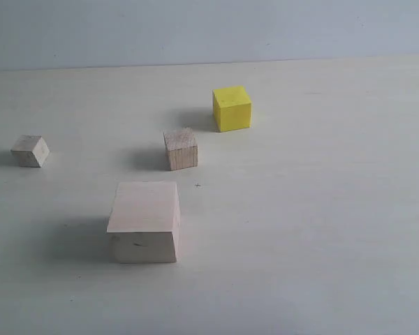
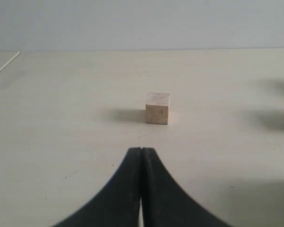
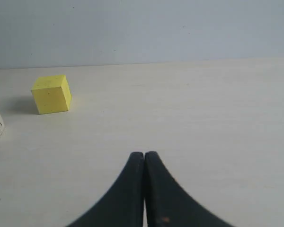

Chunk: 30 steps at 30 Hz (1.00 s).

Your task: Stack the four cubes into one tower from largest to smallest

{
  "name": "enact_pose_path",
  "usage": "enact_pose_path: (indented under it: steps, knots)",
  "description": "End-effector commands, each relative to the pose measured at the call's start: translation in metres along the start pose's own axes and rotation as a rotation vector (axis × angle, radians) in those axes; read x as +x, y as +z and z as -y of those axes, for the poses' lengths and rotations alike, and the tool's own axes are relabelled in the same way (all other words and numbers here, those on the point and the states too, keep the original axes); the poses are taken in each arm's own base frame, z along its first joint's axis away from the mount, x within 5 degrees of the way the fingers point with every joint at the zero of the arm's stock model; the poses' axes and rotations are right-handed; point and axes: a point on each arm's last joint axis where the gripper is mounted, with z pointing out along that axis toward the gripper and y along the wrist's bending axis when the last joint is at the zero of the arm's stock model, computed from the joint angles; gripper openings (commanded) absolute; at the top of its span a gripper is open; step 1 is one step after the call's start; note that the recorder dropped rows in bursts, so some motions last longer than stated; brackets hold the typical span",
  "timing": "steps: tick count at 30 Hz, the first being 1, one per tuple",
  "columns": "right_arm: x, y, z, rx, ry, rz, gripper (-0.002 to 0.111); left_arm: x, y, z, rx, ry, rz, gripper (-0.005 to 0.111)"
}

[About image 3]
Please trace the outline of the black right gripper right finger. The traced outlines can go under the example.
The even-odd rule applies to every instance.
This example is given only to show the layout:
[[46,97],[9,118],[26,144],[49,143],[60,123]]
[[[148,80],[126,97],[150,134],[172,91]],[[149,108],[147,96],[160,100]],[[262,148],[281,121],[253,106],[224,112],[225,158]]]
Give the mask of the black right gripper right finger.
[[230,227],[195,201],[176,182],[158,153],[144,158],[145,203],[150,227]]

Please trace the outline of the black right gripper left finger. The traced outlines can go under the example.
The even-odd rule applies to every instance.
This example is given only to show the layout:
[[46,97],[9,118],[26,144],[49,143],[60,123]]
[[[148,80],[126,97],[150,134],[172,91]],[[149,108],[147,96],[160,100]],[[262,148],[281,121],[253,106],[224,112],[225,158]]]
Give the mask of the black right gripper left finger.
[[144,156],[133,152],[102,198],[70,227],[142,227]]

